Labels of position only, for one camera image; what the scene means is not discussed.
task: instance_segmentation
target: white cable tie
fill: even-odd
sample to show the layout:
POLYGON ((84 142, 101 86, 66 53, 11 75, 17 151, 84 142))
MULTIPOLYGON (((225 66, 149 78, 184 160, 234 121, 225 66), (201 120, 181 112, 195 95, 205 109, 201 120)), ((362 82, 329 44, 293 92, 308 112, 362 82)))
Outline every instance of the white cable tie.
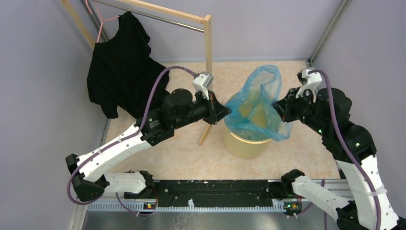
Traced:
POLYGON ((370 192, 370 193, 367 193, 367 195, 368 195, 368 196, 379 196, 380 194, 382 194, 382 193, 387 193, 387 192, 388 192, 388 190, 386 190, 386 189, 385 189, 385 186, 382 184, 382 186, 379 187, 379 188, 376 190, 376 192, 370 192))
POLYGON ((385 186, 383 184, 381 185, 381 187, 379 187, 376 190, 376 192, 369 192, 368 193, 368 192, 360 191, 360 190, 357 190, 357 189, 352 189, 352 191, 355 192, 355 193, 364 194, 364 195, 367 195, 367 196, 379 196, 380 194, 388 192, 388 190, 385 189, 385 186))

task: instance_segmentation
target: black t-shirt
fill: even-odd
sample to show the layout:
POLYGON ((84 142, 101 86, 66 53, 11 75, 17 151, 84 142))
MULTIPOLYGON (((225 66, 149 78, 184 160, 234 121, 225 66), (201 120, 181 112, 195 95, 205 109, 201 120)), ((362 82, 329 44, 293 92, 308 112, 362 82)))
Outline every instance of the black t-shirt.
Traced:
MULTIPOLYGON (((119 17, 119 29, 107 42, 96 43, 87 85, 90 101, 101 106, 107 118, 117 118, 117 106, 139 119, 158 75, 165 68, 149 57, 150 37, 140 21, 126 12, 119 17)), ((150 110, 160 107, 169 81, 169 71, 155 91, 150 110)))

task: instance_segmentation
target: white bracket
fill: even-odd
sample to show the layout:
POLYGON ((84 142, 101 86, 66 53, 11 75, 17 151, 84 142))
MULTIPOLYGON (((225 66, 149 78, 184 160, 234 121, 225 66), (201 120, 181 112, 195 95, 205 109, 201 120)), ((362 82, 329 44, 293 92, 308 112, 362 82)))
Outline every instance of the white bracket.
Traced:
POLYGON ((140 172, 106 172, 106 181, 110 183, 104 193, 130 192, 139 194, 146 188, 145 178, 140 172))
POLYGON ((196 92, 201 91, 203 93, 203 98, 206 100, 209 100, 208 89, 210 88, 213 79, 214 77, 210 73, 202 72, 193 80, 194 89, 196 92))
POLYGON ((313 68, 302 70, 302 78, 306 79, 306 83, 302 87, 300 87, 299 91, 296 94, 296 98, 303 97, 303 93, 306 90, 310 90, 313 94, 313 102, 316 102, 316 89, 323 81, 323 78, 321 77, 320 73, 309 74, 311 70, 313 70, 313 68))
POLYGON ((295 194, 310 200, 317 207, 327 212, 334 221, 338 219, 336 208, 343 208, 349 204, 349 199, 332 193, 328 189, 314 183, 307 176, 296 178, 295 182, 292 183, 292 187, 295 194))

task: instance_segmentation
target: metal hanging rod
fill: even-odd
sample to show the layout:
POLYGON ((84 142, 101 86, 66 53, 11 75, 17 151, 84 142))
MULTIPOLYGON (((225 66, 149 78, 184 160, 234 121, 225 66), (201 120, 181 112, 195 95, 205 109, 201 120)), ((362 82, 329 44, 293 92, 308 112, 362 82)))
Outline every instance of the metal hanging rod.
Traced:
POLYGON ((186 24, 183 24, 183 23, 175 22, 175 21, 172 21, 172 20, 169 20, 169 19, 166 19, 166 18, 162 18, 162 17, 159 17, 159 16, 155 16, 155 15, 152 15, 152 14, 149 14, 149 13, 136 11, 136 10, 133 10, 133 9, 125 7, 125 6, 120 6, 120 5, 111 3, 111 2, 105 2, 103 0, 92 0, 92 1, 98 2, 98 3, 106 5, 106 6, 112 6, 112 7, 121 9, 121 10, 130 11, 130 12, 133 12, 135 14, 139 14, 139 15, 142 15, 142 16, 145 16, 145 17, 148 17, 148 18, 156 19, 158 21, 166 22, 166 23, 169 23, 169 24, 172 24, 172 25, 177 25, 177 26, 180 26, 180 27, 183 27, 183 28, 187 28, 187 29, 194 30, 194 31, 197 31, 197 32, 200 32, 200 33, 204 33, 204 29, 200 29, 200 28, 197 28, 197 27, 194 27, 194 26, 191 26, 191 25, 186 25, 186 24))
POLYGON ((314 61, 320 54, 321 49, 323 48, 324 44, 326 43, 328 37, 334 30, 337 25, 338 20, 343 15, 344 11, 347 9, 351 0, 341 0, 340 5, 338 6, 336 12, 334 13, 333 18, 331 19, 330 23, 328 24, 326 30, 324 31, 323 35, 321 36, 320 40, 318 41, 316 48, 314 49, 311 57, 309 58, 309 65, 313 66, 314 61))

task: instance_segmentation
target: blue plastic bag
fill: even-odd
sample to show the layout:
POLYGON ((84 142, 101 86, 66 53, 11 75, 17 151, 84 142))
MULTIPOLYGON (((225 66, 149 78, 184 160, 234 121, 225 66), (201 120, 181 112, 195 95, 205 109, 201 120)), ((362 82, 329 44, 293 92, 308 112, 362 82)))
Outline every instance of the blue plastic bag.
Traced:
POLYGON ((292 124, 282 122, 271 106, 278 100, 281 84, 281 74, 276 66, 256 68, 244 87, 226 102, 232 111, 225 117, 228 130, 246 140, 288 139, 292 124))

